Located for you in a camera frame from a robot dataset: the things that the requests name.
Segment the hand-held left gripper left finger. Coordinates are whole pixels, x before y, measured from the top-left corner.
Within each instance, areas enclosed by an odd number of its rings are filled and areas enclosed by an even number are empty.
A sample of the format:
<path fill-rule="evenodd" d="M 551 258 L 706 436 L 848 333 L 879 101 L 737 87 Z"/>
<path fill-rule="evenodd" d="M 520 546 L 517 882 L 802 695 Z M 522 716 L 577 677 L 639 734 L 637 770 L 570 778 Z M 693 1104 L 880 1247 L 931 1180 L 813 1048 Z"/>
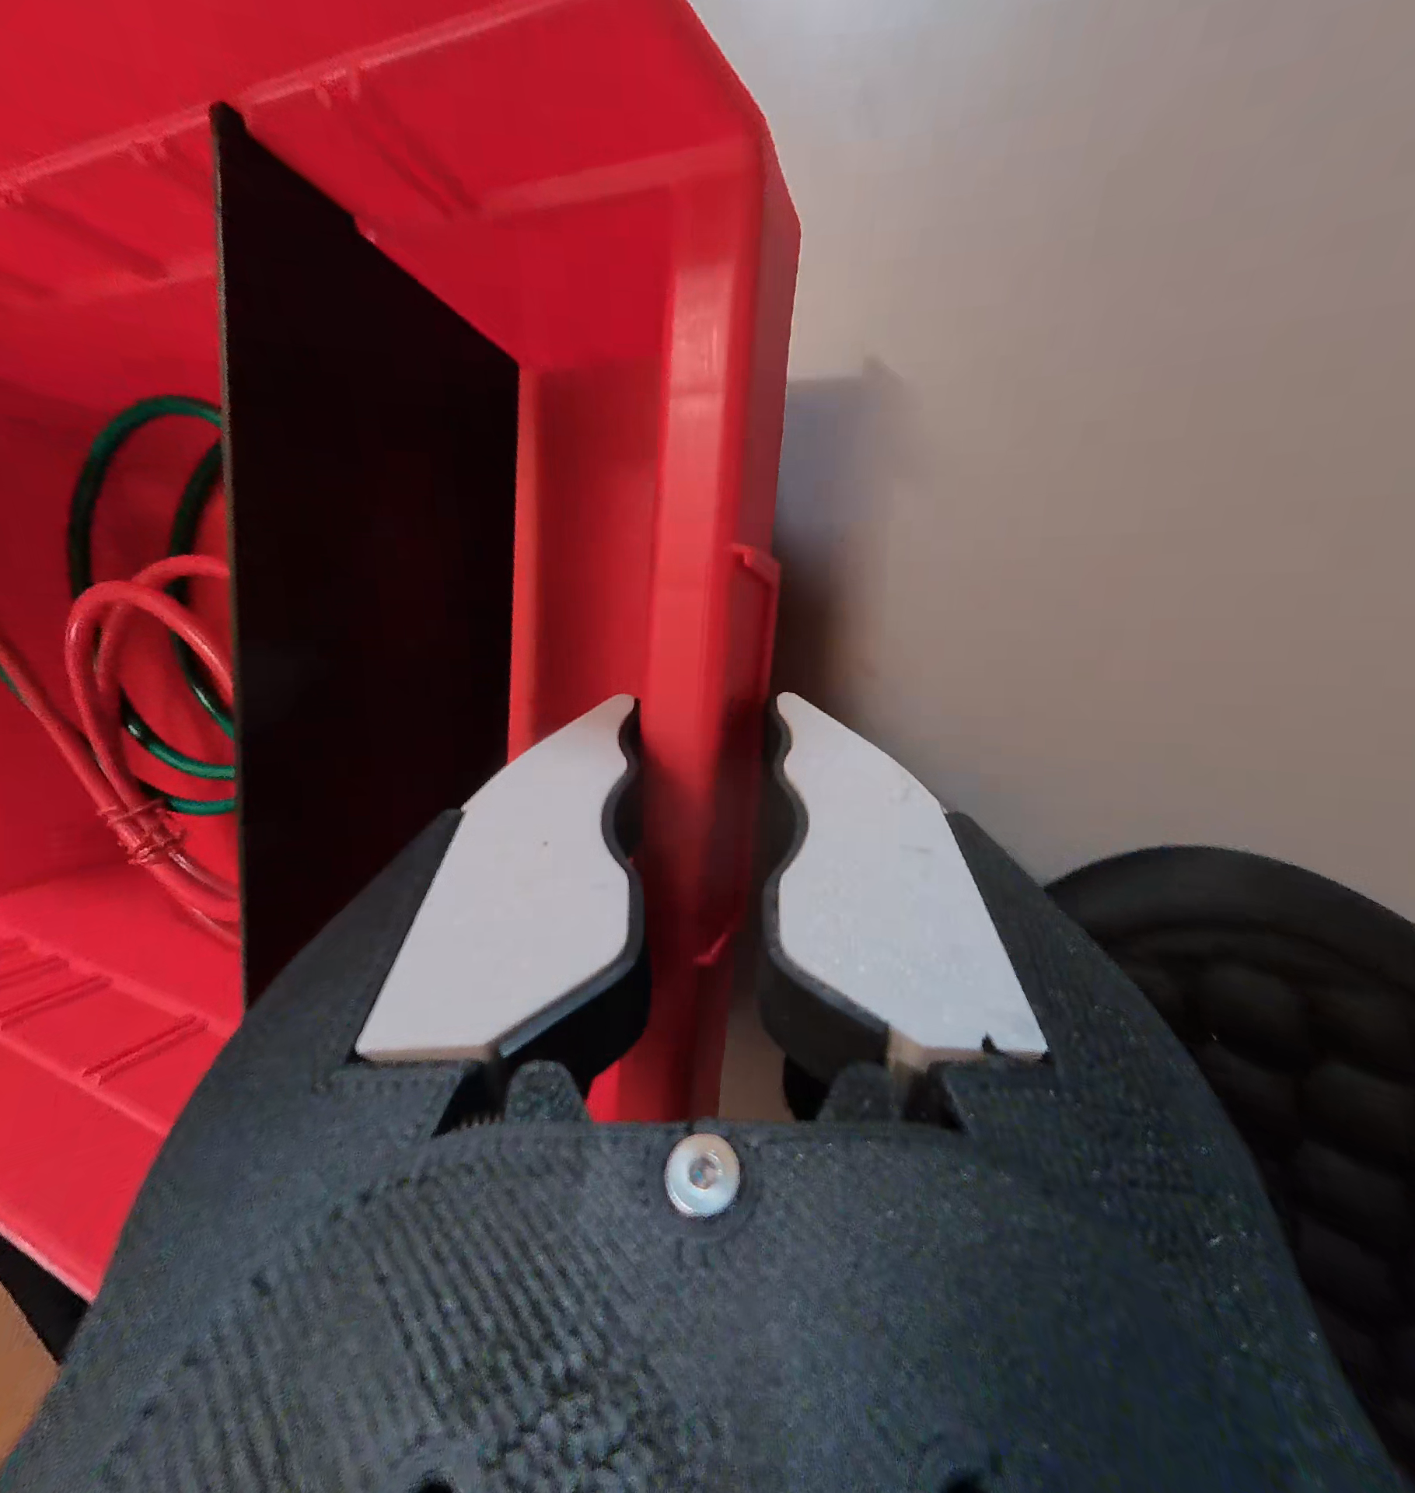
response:
<path fill-rule="evenodd" d="M 362 1060 L 510 1065 L 647 983 L 642 885 L 618 828 L 636 716 L 634 698 L 603 700 L 464 804 L 362 1026 Z"/>

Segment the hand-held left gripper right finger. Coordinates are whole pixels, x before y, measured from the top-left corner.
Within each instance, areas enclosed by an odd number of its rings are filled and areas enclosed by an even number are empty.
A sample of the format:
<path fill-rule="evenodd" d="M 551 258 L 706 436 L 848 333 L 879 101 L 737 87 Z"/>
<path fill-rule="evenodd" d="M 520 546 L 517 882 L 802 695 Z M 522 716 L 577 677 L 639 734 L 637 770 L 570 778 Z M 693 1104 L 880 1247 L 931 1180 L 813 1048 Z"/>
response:
<path fill-rule="evenodd" d="M 773 700 L 789 843 L 763 894 L 761 1019 L 799 1066 L 1048 1053 L 936 796 L 808 700 Z"/>

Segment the red plastic bin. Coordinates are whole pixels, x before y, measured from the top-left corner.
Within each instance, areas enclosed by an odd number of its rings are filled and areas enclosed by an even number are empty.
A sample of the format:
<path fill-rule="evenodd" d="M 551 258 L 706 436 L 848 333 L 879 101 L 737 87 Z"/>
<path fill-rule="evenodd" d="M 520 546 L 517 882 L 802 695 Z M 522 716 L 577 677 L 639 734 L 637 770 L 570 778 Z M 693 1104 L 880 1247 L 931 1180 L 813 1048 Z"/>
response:
<path fill-rule="evenodd" d="M 269 1004 L 217 103 L 520 369 L 504 766 L 637 701 L 652 964 L 595 1118 L 714 1105 L 750 885 L 800 227 L 691 5 L 0 4 L 0 1237 L 86 1299 Z"/>

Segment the black bin divider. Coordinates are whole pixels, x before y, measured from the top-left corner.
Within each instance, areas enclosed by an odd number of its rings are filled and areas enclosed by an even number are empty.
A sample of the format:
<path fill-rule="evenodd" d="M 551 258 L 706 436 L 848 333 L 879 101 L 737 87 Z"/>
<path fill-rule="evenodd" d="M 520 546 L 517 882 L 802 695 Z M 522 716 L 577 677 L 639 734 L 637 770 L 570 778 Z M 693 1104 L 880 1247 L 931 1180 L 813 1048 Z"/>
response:
<path fill-rule="evenodd" d="M 520 369 L 210 110 L 248 1004 L 505 763 Z"/>

